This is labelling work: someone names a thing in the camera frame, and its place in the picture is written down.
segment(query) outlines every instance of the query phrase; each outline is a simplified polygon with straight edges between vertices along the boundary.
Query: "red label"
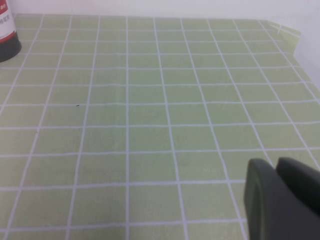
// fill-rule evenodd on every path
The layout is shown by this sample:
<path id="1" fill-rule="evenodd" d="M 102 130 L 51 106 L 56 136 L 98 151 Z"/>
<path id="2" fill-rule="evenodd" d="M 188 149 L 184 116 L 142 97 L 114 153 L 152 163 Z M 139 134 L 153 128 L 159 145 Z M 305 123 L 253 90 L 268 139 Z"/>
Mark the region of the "red label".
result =
<path id="1" fill-rule="evenodd" d="M 8 10 L 8 4 L 6 0 L 0 0 L 0 14 L 5 13 Z"/>

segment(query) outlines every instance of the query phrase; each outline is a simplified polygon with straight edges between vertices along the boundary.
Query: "grid pattern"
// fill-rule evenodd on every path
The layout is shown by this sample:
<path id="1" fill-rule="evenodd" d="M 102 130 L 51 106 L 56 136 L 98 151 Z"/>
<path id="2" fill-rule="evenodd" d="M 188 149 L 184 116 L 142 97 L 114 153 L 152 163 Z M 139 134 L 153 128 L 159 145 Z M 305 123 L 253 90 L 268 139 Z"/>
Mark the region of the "grid pattern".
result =
<path id="1" fill-rule="evenodd" d="M 15 21 L 0 238 L 247 240 L 250 158 L 319 169 L 320 93 L 265 21 Z"/>

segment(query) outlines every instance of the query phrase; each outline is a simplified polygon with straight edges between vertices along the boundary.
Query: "white grid line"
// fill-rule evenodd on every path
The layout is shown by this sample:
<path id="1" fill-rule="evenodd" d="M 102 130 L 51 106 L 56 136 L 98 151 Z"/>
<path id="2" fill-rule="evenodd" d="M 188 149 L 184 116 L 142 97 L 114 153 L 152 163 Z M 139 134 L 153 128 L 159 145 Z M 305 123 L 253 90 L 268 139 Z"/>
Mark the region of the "white grid line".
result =
<path id="1" fill-rule="evenodd" d="M 99 16 L 99 18 L 98 18 L 98 26 L 100 26 L 100 19 L 101 19 L 101 17 Z M 81 154 L 82 154 L 83 148 L 84 148 L 86 125 L 87 125 L 88 111 L 89 111 L 89 103 L 90 103 L 90 97 L 91 97 L 91 89 L 92 89 L 92 85 L 93 85 L 93 81 L 94 81 L 94 72 L 95 72 L 94 69 L 95 69 L 95 64 L 96 64 L 96 60 L 95 60 L 96 59 L 95 58 L 96 55 L 95 54 L 97 53 L 99 32 L 100 32 L 99 30 L 96 32 L 96 43 L 95 43 L 95 46 L 94 46 L 94 58 L 93 58 L 93 61 L 92 61 L 92 70 L 91 70 L 91 76 L 90 76 L 90 86 L 89 86 L 89 89 L 88 89 L 88 96 L 87 96 L 87 100 L 86 100 L 86 107 L 85 107 L 85 114 L 84 114 L 84 119 L 83 119 L 83 126 L 82 126 L 82 134 L 81 134 L 79 152 L 78 152 L 78 156 L 77 156 L 77 160 L 76 160 L 76 166 L 75 166 L 73 189 L 72 189 L 72 196 L 71 196 L 71 202 L 70 202 L 68 219 L 67 219 L 67 229 L 66 229 L 66 234 L 65 234 L 65 240 L 69 240 L 69 237 L 70 237 L 70 226 L 72 225 L 72 216 L 73 216 L 74 204 L 75 204 L 75 200 L 76 200 L 77 185 L 78 185 L 80 159 L 81 159 Z"/>
<path id="2" fill-rule="evenodd" d="M 155 18 L 153 18 L 153 27 L 154 27 L 154 29 L 156 29 L 156 19 Z M 157 49 L 157 52 L 159 53 L 160 49 L 159 49 L 157 31 L 154 31 L 154 35 L 155 35 L 155 41 L 156 41 L 156 49 Z M 164 74 L 163 74 L 160 55 L 158 56 L 158 61 L 159 61 L 159 67 L 160 67 L 161 82 L 163 84 L 162 89 L 163 89 L 163 96 L 164 96 L 164 102 L 165 102 L 166 117 L 167 117 L 167 121 L 168 121 L 168 125 L 169 125 L 169 136 L 170 136 L 172 156 L 173 156 L 173 162 L 174 162 L 174 168 L 175 168 L 176 185 L 177 185 L 178 195 L 179 195 L 179 203 L 180 203 L 181 219 L 182 219 L 182 224 L 183 224 L 184 239 L 189 240 L 188 225 L 186 222 L 185 205 L 184 205 L 184 199 L 183 199 L 183 195 L 182 195 L 180 175 L 179 175 L 179 166 L 178 166 L 178 161 L 177 161 L 174 137 L 173 137 L 173 133 L 172 133 L 170 112 L 169 112 L 169 106 L 168 106 L 168 101 L 167 101 L 167 93 L 166 93 L 165 80 L 164 80 Z"/>
<path id="3" fill-rule="evenodd" d="M 126 107 L 125 107 L 125 240 L 130 240 L 130 141 L 129 141 L 129 25 L 128 17 L 125 17 L 126 26 L 126 71 L 125 71 L 125 81 L 126 81 Z"/>
<path id="4" fill-rule="evenodd" d="M 200 220 L 187 220 L 188 225 L 191 224 L 215 224 L 215 223 L 246 223 L 246 219 L 200 219 Z M 147 221 L 147 222 L 131 222 L 130 227 L 139 226 L 161 226 L 161 225 L 182 225 L 183 221 Z M 82 230 L 82 229 L 102 229 L 102 228 L 117 228 L 125 227 L 126 223 L 106 223 L 106 224 L 95 224 L 95 225 L 75 225 L 71 226 L 71 230 Z M 47 226 L 47 227 L 19 227 L 12 228 L 12 232 L 39 232 L 39 231 L 63 231 L 66 230 L 65 226 Z"/>
<path id="5" fill-rule="evenodd" d="M 243 38 L 243 36 L 242 36 L 242 34 L 241 34 L 240 31 L 239 31 L 239 34 L 240 34 L 240 37 L 244 40 L 244 38 Z M 244 44 L 246 45 L 247 49 L 248 49 L 249 51 L 251 51 L 250 48 L 249 48 L 249 46 L 247 45 L 247 43 L 244 43 Z M 285 57 L 285 59 L 288 61 L 288 63 L 290 63 L 290 61 L 289 61 L 289 59 L 287 58 L 287 56 L 286 56 L 284 53 L 282 53 L 282 54 L 283 54 L 283 56 Z M 253 54 L 252 54 L 252 57 L 253 57 L 253 60 L 255 61 L 256 65 L 257 65 L 258 67 L 260 67 L 259 62 L 257 61 L 257 59 L 255 58 L 255 56 L 254 56 Z M 263 77 L 265 78 L 265 80 L 266 80 L 268 83 L 270 83 L 270 82 L 269 82 L 269 79 L 268 79 L 268 77 L 265 75 L 264 71 L 263 71 L 262 69 L 260 69 L 260 72 L 262 73 L 262 75 L 263 75 Z M 304 138 L 303 138 L 302 135 L 300 134 L 300 131 L 299 131 L 299 129 L 298 129 L 297 126 L 296 126 L 296 123 L 295 123 L 295 122 L 292 120 L 292 118 L 290 117 L 289 113 L 287 112 L 285 106 L 284 106 L 283 103 L 281 102 L 281 100 L 280 100 L 277 92 L 274 90 L 273 86 L 272 86 L 271 84 L 270 84 L 269 86 L 270 86 L 272 92 L 274 93 L 275 97 L 276 97 L 277 100 L 279 101 L 279 103 L 280 103 L 280 105 L 281 105 L 284 113 L 286 114 L 286 116 L 288 117 L 288 119 L 290 120 L 290 122 L 292 123 L 292 126 L 293 126 L 294 130 L 296 131 L 297 135 L 299 136 L 301 142 L 302 142 L 303 145 L 307 148 L 307 151 L 308 151 L 309 155 L 311 156 L 311 158 L 313 159 L 313 162 L 315 163 L 315 165 L 317 166 L 317 168 L 320 170 L 320 166 L 319 166 L 317 160 L 315 159 L 314 155 L 312 154 L 312 152 L 311 152 L 310 149 L 308 148 L 308 145 L 307 145 L 307 143 L 305 142 Z"/>
<path id="6" fill-rule="evenodd" d="M 38 37 L 38 34 L 39 34 L 39 32 L 40 32 L 40 27 L 41 27 L 41 25 L 42 25 L 42 23 L 43 23 L 43 21 L 44 21 L 44 18 L 45 18 L 45 15 L 42 15 L 41 22 L 40 22 L 40 26 L 39 26 L 39 28 L 37 29 L 37 32 L 36 32 L 36 34 L 35 34 L 35 36 L 34 36 L 34 39 L 33 39 L 32 43 L 31 43 L 31 46 L 34 44 L 36 38 Z M 22 62 L 22 64 L 21 64 L 21 67 L 19 68 L 19 71 L 18 71 L 17 75 L 15 76 L 15 79 L 14 79 L 14 81 L 13 81 L 12 87 L 11 87 L 11 89 L 9 90 L 9 92 L 8 92 L 6 98 L 5 98 L 4 104 L 3 104 L 2 107 L 1 107 L 0 116 L 1 116 L 1 114 L 2 114 L 2 112 L 3 112 L 3 110 L 4 110 L 4 107 L 5 107 L 6 103 L 8 102 L 8 99 L 9 99 L 9 97 L 10 97 L 12 91 L 13 91 L 13 88 L 14 88 L 17 80 L 18 80 L 18 76 L 19 76 L 22 68 L 24 67 L 24 65 L 25 65 L 25 63 L 26 63 L 26 61 L 27 61 L 27 57 L 28 57 L 28 56 L 26 55 L 25 58 L 24 58 L 24 60 L 23 60 L 23 62 Z M 36 138 L 37 138 L 37 134 L 35 135 L 35 138 L 34 138 L 34 141 L 33 141 L 32 146 L 35 144 L 35 140 L 37 140 Z M 28 155 L 28 160 L 27 160 L 27 163 L 26 163 L 26 164 L 28 164 L 28 162 L 30 162 L 30 160 L 31 160 L 31 154 L 32 154 L 32 153 L 33 153 L 33 152 L 32 152 L 32 150 L 31 150 L 31 151 L 30 151 L 30 154 Z M 20 185 L 19 185 L 20 187 L 22 187 L 23 184 L 24 184 L 24 180 L 25 180 L 24 177 L 26 176 L 26 173 L 27 173 L 27 167 L 28 167 L 28 166 L 26 165 L 25 168 L 24 168 L 24 170 L 23 170 L 22 179 L 21 179 L 21 182 L 20 182 Z M 12 207 L 12 210 L 11 210 L 11 213 L 10 213 L 10 216 L 9 216 L 9 219 L 8 219 L 7 227 L 6 227 L 4 236 L 3 236 L 3 240 L 7 240 L 7 239 L 8 239 L 8 235 L 9 235 L 9 232 L 10 232 L 10 228 L 11 228 L 12 222 L 13 222 L 13 220 L 14 220 L 14 216 L 15 216 L 16 208 L 17 208 L 18 201 L 19 201 L 19 198 L 20 198 L 20 194 L 21 194 L 21 190 L 19 190 L 19 191 L 17 192 L 17 194 L 16 194 L 16 197 L 15 197 L 15 200 L 14 200 L 14 204 L 13 204 L 13 207 Z"/>

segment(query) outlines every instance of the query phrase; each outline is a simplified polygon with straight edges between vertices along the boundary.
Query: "white wall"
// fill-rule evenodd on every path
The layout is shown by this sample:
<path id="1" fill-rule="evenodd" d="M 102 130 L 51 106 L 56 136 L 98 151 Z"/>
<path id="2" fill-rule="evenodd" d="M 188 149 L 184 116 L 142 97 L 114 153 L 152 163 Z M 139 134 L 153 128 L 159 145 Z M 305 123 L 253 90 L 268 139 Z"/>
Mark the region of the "white wall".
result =
<path id="1" fill-rule="evenodd" d="M 9 0 L 15 13 L 268 19 L 297 25 L 318 0 Z"/>

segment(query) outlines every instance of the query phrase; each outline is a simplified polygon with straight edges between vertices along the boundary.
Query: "black object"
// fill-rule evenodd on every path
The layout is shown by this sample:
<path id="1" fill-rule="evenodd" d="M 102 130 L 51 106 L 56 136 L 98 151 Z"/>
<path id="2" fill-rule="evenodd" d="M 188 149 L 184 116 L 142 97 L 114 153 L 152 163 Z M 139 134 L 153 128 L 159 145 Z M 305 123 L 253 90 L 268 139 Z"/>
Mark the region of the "black object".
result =
<path id="1" fill-rule="evenodd" d="M 8 40 L 0 42 L 0 63 L 17 55 L 20 52 L 21 47 L 17 32 L 15 32 Z"/>
<path id="2" fill-rule="evenodd" d="M 244 206 L 250 240 L 319 240 L 320 172 L 288 157 L 276 169 L 251 159 Z"/>

